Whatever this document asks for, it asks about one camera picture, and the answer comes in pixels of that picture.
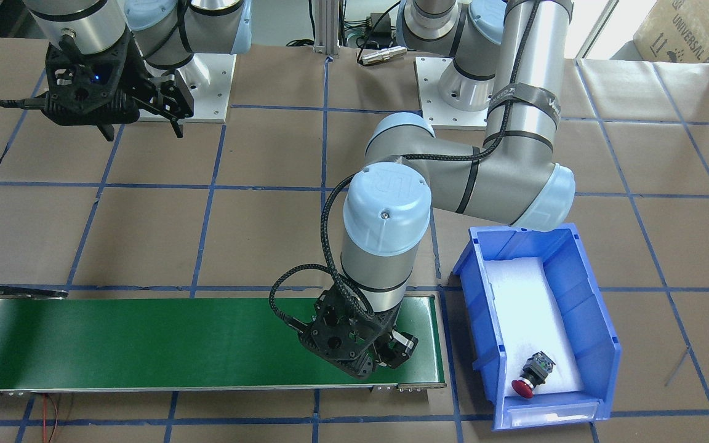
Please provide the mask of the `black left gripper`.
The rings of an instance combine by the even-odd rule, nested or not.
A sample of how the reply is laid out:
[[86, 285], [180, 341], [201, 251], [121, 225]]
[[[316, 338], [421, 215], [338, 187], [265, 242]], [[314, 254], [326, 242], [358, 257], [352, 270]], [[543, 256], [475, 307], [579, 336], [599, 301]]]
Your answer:
[[397, 369], [411, 358], [418, 342], [419, 340], [414, 335], [399, 332], [396, 329], [380, 335], [372, 342], [374, 371], [377, 370], [377, 367]]

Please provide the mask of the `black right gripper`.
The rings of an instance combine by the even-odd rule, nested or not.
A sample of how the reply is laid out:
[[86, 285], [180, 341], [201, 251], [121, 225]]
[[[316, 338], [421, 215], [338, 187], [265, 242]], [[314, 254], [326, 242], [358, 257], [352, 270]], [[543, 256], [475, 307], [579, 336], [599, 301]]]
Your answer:
[[[169, 120], [175, 137], [185, 136], [185, 129], [179, 120], [194, 116], [194, 98], [180, 73], [139, 75], [132, 85], [126, 87], [126, 92], [135, 98], [141, 109]], [[97, 129], [107, 142], [113, 142], [115, 126], [99, 124]]]

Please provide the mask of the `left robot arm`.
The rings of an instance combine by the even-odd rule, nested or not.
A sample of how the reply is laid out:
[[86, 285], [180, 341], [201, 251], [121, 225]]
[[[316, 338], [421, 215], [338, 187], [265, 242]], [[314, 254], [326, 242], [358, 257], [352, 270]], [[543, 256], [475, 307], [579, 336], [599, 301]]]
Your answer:
[[335, 362], [356, 362], [363, 377], [374, 365], [401, 365], [417, 339], [395, 333], [396, 319], [435, 208], [515, 228], [548, 232], [573, 205], [573, 172], [551, 160], [559, 126], [562, 51], [571, 1], [510, 1], [482, 146], [436, 138], [413, 113], [378, 124], [366, 165], [343, 180], [346, 230], [335, 289], [350, 324], [340, 347], [321, 340]]

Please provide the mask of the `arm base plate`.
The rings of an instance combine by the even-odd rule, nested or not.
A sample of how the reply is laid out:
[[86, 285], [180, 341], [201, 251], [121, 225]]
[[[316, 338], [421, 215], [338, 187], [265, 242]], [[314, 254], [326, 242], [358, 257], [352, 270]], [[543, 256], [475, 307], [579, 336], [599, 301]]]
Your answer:
[[227, 119], [236, 54], [185, 54], [178, 68], [193, 97], [193, 114], [179, 123], [223, 123]]
[[487, 126], [493, 79], [470, 79], [454, 58], [415, 59], [422, 116], [434, 129], [476, 130]]

